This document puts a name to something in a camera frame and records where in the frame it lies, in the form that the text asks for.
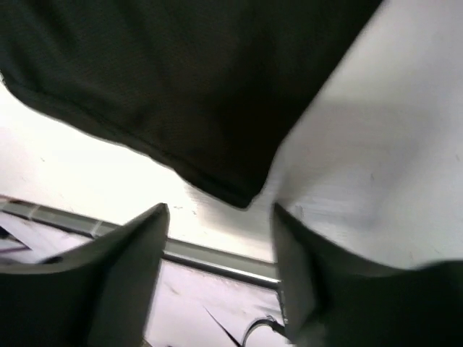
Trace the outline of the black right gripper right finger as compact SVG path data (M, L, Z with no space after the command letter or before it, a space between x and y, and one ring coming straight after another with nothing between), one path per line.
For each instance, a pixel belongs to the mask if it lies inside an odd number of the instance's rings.
M286 334L297 346L460 346L462 262L411 270L367 260L282 206L271 219Z

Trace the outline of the black t-shirt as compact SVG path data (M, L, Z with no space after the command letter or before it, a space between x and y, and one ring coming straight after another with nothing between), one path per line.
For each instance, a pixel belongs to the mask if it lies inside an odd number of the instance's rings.
M26 106L246 208L379 1L3 1Z

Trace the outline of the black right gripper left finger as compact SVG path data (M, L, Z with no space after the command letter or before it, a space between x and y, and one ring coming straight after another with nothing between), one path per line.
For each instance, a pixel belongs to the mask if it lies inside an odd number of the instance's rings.
M163 203L36 265L1 268L1 344L140 346L169 209Z

